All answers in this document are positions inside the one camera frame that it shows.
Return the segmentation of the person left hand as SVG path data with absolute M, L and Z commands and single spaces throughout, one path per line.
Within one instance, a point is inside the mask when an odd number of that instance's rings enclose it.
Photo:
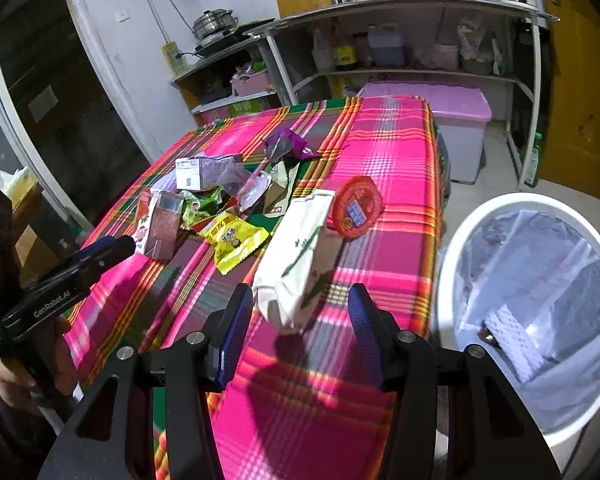
M 64 337 L 70 328 L 71 324 L 66 318 L 56 318 L 52 371 L 55 388 L 63 396 L 71 396 L 78 383 L 76 367 Z M 32 400 L 32 392 L 37 386 L 38 380 L 30 374 L 20 359 L 0 360 L 0 398 L 10 408 L 38 416 L 40 411 Z

